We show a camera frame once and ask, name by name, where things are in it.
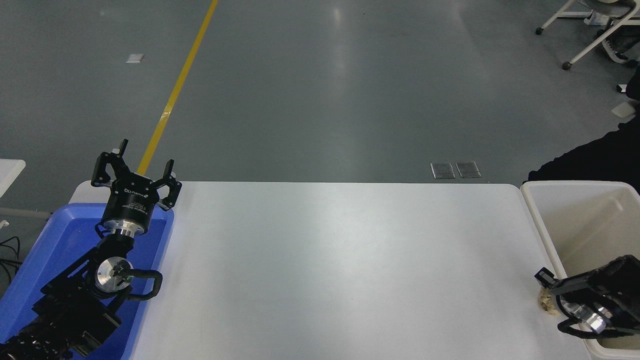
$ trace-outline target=cable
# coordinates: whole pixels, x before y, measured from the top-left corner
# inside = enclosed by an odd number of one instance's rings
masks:
[[[100,226],[100,223],[95,224],[93,229],[95,230],[95,233],[98,234],[98,236],[100,236],[100,239],[104,239],[104,234],[108,233],[109,230],[100,230],[99,226]]]
[[[18,251],[15,250],[15,248],[9,245],[0,245],[0,247],[8,247],[9,249],[11,249],[13,251],[13,254],[15,254],[15,260],[18,261]]]
[[[12,237],[8,238],[7,240],[2,241],[2,242],[0,243],[0,245],[3,245],[3,244],[5,244],[5,243],[8,243],[8,242],[9,242],[9,241],[11,241],[11,240],[15,240],[15,241],[18,243],[18,254],[20,254],[20,238],[19,238],[19,237],[17,237],[17,236],[12,236]]]
[[[7,277],[9,277],[9,283],[11,284],[11,281],[13,279],[11,278],[11,273],[9,272],[9,269],[7,269],[2,262],[0,262],[0,266],[2,267],[2,269],[4,269],[4,272],[6,272]]]
[[[9,245],[5,245],[6,243],[8,243],[11,240],[15,240],[15,242],[18,244],[18,249],[9,246]],[[2,268],[4,269],[4,272],[6,272],[7,274],[9,274],[9,270],[6,268],[5,264],[9,265],[9,266],[13,266],[15,271],[14,271],[14,275],[18,274],[18,269],[19,266],[22,263],[20,262],[20,238],[17,236],[12,236],[10,238],[8,238],[5,241],[0,242],[0,247],[6,247],[9,248],[13,251],[13,254],[15,255],[15,261],[12,260],[8,260],[8,259],[0,259],[0,265],[2,266]]]

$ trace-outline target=white storage bin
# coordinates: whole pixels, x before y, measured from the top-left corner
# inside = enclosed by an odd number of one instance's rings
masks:
[[[609,181],[532,181],[522,193],[554,266],[563,278],[618,256],[640,259],[640,196]],[[602,359],[640,359],[640,335],[586,340]]]

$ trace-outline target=epoxy floor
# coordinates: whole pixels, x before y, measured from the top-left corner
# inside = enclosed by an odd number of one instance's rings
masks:
[[[0,158],[27,167],[0,207],[66,204],[122,138],[136,168],[209,3],[3,1]],[[220,0],[147,175],[519,185],[615,130],[633,74],[596,51],[560,69],[597,30],[536,36],[563,3]],[[469,160],[482,177],[433,179]],[[44,223],[9,220],[24,258]]]

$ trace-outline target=white table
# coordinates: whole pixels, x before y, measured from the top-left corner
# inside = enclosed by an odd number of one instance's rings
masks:
[[[24,169],[24,160],[0,159],[0,197]]]
[[[184,182],[132,359],[589,359],[542,266],[511,185]]]

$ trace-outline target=chair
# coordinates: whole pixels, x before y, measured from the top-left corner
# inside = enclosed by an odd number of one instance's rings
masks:
[[[615,3],[603,3],[599,0],[569,0],[566,2],[566,4],[563,5],[563,7],[560,8],[560,10],[558,10],[553,16],[551,16],[551,18],[547,20],[544,25],[536,29],[536,35],[542,34],[542,31],[546,29],[547,26],[549,26],[554,20],[556,20],[565,10],[569,8],[569,6],[571,6],[576,1],[593,10],[594,12],[601,13],[602,15],[609,17],[609,23],[602,34],[598,33],[600,36],[594,42],[589,44],[589,46],[582,50],[573,59],[562,64],[563,70],[569,70],[576,61],[580,60],[581,57],[590,52],[605,38],[613,34],[620,26],[630,24],[631,18],[633,18],[638,12],[638,9],[640,9],[640,1],[636,2],[634,0],[620,0],[616,1]]]

